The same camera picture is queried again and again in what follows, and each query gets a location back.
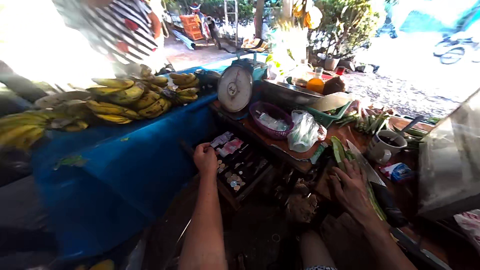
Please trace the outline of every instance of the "white plastic bag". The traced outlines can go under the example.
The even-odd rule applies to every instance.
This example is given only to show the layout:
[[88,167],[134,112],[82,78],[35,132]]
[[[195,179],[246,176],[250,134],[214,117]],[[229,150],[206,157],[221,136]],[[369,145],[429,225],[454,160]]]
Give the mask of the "white plastic bag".
[[288,134],[288,148],[303,153],[308,151],[318,140],[318,128],[320,127],[311,114],[304,110],[293,110],[292,131]]
[[480,209],[457,214],[454,218],[480,254]]

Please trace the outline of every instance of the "purple basket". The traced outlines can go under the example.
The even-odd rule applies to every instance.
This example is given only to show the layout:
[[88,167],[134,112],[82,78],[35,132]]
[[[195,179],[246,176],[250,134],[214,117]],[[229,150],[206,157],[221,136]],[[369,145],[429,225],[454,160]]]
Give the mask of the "purple basket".
[[[287,135],[290,133],[290,131],[292,131],[292,129],[293,129],[292,117],[275,105],[272,105],[272,104],[266,103],[266,102],[257,101],[254,104],[250,105],[249,111],[250,111],[250,114],[253,117],[253,120],[257,124],[257,126],[263,132],[267,133],[267,135],[272,137],[273,139],[285,139],[287,137]],[[257,113],[257,111],[259,111],[260,113],[266,112],[271,117],[273,117],[275,119],[282,119],[286,123],[290,123],[290,125],[288,126],[288,129],[286,131],[277,131],[275,129],[271,129],[267,126],[264,126],[258,120],[258,117],[260,115],[259,115],[259,113]]]

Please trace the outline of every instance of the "white mug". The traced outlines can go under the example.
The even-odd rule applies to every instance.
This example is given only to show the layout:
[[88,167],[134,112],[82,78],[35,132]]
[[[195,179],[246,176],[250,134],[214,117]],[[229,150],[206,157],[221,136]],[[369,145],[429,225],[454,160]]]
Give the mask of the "white mug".
[[[388,139],[395,138],[393,141],[399,146],[389,145],[382,141],[379,136]],[[392,156],[400,152],[405,146],[407,146],[407,141],[402,136],[399,136],[398,133],[389,130],[381,130],[373,135],[372,141],[368,145],[367,156],[372,161],[386,164]]]

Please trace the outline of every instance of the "scale dial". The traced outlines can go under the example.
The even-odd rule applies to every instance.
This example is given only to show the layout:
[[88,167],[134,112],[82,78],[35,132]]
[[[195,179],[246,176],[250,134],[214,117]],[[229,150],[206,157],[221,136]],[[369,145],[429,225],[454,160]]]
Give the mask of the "scale dial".
[[239,65],[228,67],[218,81],[218,100],[229,112],[237,112],[250,102],[252,97],[252,74]]

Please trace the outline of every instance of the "knife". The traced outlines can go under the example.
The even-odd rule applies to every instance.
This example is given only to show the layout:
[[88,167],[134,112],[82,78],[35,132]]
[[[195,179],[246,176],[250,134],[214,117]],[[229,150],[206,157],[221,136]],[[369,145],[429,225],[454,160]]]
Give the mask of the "knife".
[[355,147],[355,145],[347,140],[348,148],[352,150],[353,155],[355,156],[355,159],[359,163],[359,166],[365,170],[367,173],[367,179],[370,182],[377,183],[382,186],[386,186],[385,183],[382,181],[380,176],[378,176],[377,172],[370,166],[368,163],[367,159],[360,153],[358,148]]
[[382,181],[377,172],[370,166],[367,159],[360,153],[355,145],[347,140],[348,147],[352,151],[359,166],[367,173],[367,179],[372,187],[373,194],[378,205],[385,213],[387,222],[394,228],[400,228],[408,224],[408,220],[403,216],[402,211],[395,205],[392,194],[388,191],[385,183]]

